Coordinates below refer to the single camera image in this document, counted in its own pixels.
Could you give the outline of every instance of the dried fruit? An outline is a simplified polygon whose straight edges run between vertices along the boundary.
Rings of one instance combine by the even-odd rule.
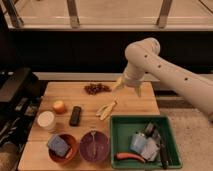
[[[110,92],[111,91],[109,86],[104,85],[102,83],[98,83],[98,84],[90,83],[89,85],[86,85],[84,87],[84,89],[88,94],[92,94],[92,95],[95,95],[100,92]]]

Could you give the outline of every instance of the black remote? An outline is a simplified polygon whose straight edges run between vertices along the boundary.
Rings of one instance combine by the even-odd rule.
[[[72,110],[71,117],[70,117],[70,121],[69,121],[69,124],[71,126],[78,126],[80,113],[81,113],[81,107],[74,106],[73,110]]]

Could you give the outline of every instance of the sponge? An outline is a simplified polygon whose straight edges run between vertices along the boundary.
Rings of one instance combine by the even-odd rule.
[[[54,134],[48,141],[47,147],[54,151],[56,155],[64,157],[71,148],[66,141],[64,141],[59,135]]]

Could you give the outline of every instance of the bowl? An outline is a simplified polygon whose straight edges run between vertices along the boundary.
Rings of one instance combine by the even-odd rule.
[[[102,132],[90,131],[81,138],[79,151],[81,157],[88,162],[102,162],[109,155],[109,138]]]
[[[70,145],[71,148],[69,149],[69,151],[67,152],[66,156],[64,156],[64,157],[60,157],[60,156],[56,155],[54,151],[49,149],[49,156],[54,162],[56,162],[58,164],[66,164],[69,161],[71,161],[74,158],[74,156],[76,155],[76,153],[78,151],[78,143],[77,143],[76,139],[72,135],[61,134],[59,136],[64,141],[66,141],[66,143],[68,145]]]

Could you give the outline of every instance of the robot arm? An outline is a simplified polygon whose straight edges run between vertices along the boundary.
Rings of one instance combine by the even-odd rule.
[[[125,51],[128,60],[122,82],[139,88],[145,72],[153,74],[213,122],[213,82],[178,67],[158,56],[159,42],[154,38],[130,44]]]

